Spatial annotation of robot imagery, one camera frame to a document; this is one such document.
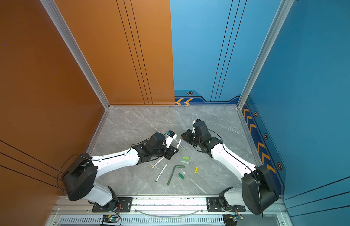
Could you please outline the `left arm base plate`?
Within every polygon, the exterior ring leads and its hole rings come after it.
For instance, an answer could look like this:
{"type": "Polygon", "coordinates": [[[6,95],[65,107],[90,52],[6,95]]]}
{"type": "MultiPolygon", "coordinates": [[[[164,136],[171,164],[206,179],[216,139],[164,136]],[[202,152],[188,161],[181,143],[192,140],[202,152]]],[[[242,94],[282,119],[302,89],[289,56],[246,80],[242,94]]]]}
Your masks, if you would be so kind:
{"type": "Polygon", "coordinates": [[[118,197],[117,202],[110,201],[105,206],[100,206],[97,203],[93,205],[92,212],[115,212],[115,213],[130,213],[132,207],[132,197],[118,197]]]}

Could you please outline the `aluminium front rail frame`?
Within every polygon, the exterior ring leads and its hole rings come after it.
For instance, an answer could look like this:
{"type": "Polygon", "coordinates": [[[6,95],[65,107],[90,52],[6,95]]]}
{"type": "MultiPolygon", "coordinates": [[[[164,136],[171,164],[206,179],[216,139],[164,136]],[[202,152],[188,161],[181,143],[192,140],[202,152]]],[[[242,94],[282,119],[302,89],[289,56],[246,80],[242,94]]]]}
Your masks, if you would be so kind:
{"type": "Polygon", "coordinates": [[[121,226],[224,226],[223,215],[242,215],[237,226],[291,226],[293,223],[281,200],[260,215],[245,212],[208,212],[207,197],[217,195],[132,195],[130,213],[92,212],[86,200],[71,202],[60,196],[46,222],[47,226],[103,226],[103,215],[118,215],[121,226]]]}

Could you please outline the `white pen green tip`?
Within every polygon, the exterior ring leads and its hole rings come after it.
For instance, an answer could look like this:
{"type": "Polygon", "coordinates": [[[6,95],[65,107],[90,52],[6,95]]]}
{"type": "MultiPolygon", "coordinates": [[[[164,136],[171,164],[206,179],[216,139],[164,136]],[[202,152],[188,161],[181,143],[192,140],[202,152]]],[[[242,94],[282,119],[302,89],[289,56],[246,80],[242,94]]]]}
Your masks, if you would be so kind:
{"type": "Polygon", "coordinates": [[[163,169],[161,170],[161,172],[159,173],[158,177],[156,178],[155,182],[157,183],[158,180],[160,179],[161,175],[163,174],[163,172],[165,171],[166,167],[168,166],[168,163],[165,164],[165,166],[163,167],[163,169]]]}

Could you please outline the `left aluminium corner post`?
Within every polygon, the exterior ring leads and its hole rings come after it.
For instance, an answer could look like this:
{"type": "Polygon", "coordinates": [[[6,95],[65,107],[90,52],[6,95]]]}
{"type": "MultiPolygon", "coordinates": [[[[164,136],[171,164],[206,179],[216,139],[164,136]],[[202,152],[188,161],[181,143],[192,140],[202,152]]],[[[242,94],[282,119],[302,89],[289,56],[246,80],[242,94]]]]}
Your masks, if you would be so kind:
{"type": "Polygon", "coordinates": [[[76,60],[78,66],[82,70],[84,76],[92,87],[93,91],[100,100],[102,106],[105,110],[110,108],[110,103],[104,94],[98,80],[96,79],[89,63],[87,62],[84,54],[82,53],[78,43],[76,42],[70,28],[68,27],[64,17],[62,16],[59,8],[57,7],[55,1],[41,0],[40,1],[45,8],[47,14],[50,16],[53,24],[76,60]]]}

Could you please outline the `green circuit board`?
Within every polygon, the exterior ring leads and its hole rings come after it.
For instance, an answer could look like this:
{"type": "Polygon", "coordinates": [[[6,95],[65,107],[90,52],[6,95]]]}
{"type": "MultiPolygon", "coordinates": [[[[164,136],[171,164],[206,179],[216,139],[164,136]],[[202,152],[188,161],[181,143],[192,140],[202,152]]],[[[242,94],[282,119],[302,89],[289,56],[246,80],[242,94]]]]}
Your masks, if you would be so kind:
{"type": "Polygon", "coordinates": [[[239,221],[243,220],[242,215],[223,215],[223,222],[225,226],[237,226],[239,221]]]}
{"type": "Polygon", "coordinates": [[[103,226],[120,226],[121,221],[121,217],[118,215],[103,215],[101,224],[103,226]]]}

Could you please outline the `left green circuit board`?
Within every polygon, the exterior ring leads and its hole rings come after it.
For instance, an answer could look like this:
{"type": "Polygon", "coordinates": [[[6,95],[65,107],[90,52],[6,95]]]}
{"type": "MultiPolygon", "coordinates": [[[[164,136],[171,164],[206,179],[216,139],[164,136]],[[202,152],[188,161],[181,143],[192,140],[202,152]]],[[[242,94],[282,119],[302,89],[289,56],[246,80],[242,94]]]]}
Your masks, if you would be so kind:
{"type": "Polygon", "coordinates": [[[103,215],[101,224],[103,226],[120,226],[121,221],[121,217],[118,215],[103,215]]]}

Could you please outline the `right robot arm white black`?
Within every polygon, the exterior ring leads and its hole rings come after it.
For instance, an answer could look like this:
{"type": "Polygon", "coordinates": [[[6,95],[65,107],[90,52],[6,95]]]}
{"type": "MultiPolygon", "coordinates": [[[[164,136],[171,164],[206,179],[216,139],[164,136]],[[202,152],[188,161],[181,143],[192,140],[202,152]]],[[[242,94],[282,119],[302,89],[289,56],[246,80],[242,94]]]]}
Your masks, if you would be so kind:
{"type": "Polygon", "coordinates": [[[218,206],[225,212],[236,212],[238,206],[247,207],[253,214],[260,215],[279,200],[272,171],[264,165],[256,166],[231,151],[217,134],[211,135],[206,123],[193,121],[193,129],[181,134],[181,138],[200,152],[220,162],[241,182],[241,191],[229,187],[219,193],[218,206]]]}

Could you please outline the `dark green capped pen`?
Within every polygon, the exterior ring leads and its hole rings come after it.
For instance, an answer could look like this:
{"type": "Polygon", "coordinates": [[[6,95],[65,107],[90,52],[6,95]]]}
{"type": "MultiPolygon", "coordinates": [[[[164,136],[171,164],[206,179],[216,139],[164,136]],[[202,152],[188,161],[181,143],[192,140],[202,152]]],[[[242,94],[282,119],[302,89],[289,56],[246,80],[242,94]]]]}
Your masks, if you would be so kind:
{"type": "Polygon", "coordinates": [[[171,180],[172,180],[173,175],[174,175],[174,172],[175,172],[175,170],[176,170],[177,168],[179,168],[179,169],[184,169],[185,166],[184,166],[184,165],[175,165],[175,166],[173,167],[173,170],[171,171],[170,177],[169,177],[168,182],[167,182],[167,185],[168,185],[168,186],[170,185],[171,180]]]}

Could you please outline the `aluminium corner post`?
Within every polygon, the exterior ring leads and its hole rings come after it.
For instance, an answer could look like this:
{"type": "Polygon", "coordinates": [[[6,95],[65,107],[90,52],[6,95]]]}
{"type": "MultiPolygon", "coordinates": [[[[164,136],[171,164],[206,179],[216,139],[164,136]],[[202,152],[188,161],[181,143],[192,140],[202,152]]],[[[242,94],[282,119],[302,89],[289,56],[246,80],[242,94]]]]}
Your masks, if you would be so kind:
{"type": "Polygon", "coordinates": [[[93,91],[100,100],[102,106],[105,110],[110,108],[110,103],[104,94],[98,80],[96,79],[89,63],[87,62],[84,54],[82,53],[78,43],[76,42],[70,28],[68,27],[64,17],[62,16],[59,8],[57,7],[55,1],[41,0],[40,1],[45,8],[47,14],[50,16],[53,24],[76,60],[78,66],[82,70],[84,76],[92,87],[93,91]]]}
{"type": "Polygon", "coordinates": [[[278,34],[289,14],[289,11],[294,3],[294,0],[283,0],[280,2],[280,5],[277,9],[275,17],[272,21],[272,24],[268,30],[268,33],[265,37],[263,45],[260,49],[258,57],[254,63],[254,66],[249,74],[247,82],[244,86],[242,94],[240,96],[239,102],[237,104],[238,110],[241,110],[245,105],[245,102],[250,95],[250,92],[263,68],[263,65],[278,37],[278,34]]]}

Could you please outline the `right green circuit board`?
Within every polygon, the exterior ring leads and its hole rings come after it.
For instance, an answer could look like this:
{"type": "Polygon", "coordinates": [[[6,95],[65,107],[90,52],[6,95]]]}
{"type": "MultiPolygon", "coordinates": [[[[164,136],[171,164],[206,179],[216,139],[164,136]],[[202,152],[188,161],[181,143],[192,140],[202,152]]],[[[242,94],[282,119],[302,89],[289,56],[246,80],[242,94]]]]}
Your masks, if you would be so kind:
{"type": "Polygon", "coordinates": [[[223,215],[223,222],[225,226],[237,226],[239,221],[243,220],[242,215],[223,215]]]}

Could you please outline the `right aluminium corner post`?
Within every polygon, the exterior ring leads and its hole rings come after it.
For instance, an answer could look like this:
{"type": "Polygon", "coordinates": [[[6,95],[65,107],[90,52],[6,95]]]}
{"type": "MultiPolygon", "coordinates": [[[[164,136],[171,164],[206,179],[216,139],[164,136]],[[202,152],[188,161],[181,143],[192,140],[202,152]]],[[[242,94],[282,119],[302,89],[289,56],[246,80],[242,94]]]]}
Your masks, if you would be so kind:
{"type": "Polygon", "coordinates": [[[241,110],[245,105],[245,102],[250,95],[250,92],[263,68],[263,65],[278,37],[278,34],[289,14],[289,11],[294,3],[294,0],[283,0],[280,2],[280,5],[277,9],[275,17],[272,21],[272,24],[268,30],[268,33],[265,37],[263,45],[260,49],[258,57],[254,63],[254,66],[249,74],[247,82],[244,86],[242,94],[240,96],[239,102],[237,104],[238,110],[241,110]]]}

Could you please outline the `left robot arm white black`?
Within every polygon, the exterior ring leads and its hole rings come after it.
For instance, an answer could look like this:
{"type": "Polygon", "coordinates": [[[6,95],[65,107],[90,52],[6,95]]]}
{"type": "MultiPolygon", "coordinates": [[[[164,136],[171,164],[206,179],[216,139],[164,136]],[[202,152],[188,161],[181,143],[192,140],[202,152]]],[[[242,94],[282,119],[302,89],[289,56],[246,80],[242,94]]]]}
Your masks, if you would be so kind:
{"type": "Polygon", "coordinates": [[[119,212],[122,203],[114,190],[96,183],[95,180],[106,173],[127,166],[136,166],[162,157],[171,159],[179,151],[172,146],[176,137],[173,131],[165,134],[156,132],[149,139],[136,143],[122,152],[101,156],[80,154],[62,175],[68,199],[88,200],[103,210],[119,212]]]}

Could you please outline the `white pen yellow end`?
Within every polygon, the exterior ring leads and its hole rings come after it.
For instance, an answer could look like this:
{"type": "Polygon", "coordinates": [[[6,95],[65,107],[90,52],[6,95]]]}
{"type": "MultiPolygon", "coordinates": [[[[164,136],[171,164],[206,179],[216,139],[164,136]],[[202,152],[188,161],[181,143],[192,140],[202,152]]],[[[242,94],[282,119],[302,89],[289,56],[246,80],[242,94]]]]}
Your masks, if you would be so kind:
{"type": "Polygon", "coordinates": [[[154,169],[165,157],[161,157],[153,166],[152,169],[154,169]]]}

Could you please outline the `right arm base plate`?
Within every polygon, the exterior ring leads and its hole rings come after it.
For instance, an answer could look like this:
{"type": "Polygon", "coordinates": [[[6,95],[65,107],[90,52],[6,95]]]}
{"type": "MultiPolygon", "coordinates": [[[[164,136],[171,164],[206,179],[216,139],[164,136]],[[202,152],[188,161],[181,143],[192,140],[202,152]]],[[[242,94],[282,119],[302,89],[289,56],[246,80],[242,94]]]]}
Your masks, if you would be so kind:
{"type": "Polygon", "coordinates": [[[207,197],[207,210],[208,212],[245,212],[246,208],[242,205],[230,206],[225,203],[223,198],[217,197],[207,197]]]}

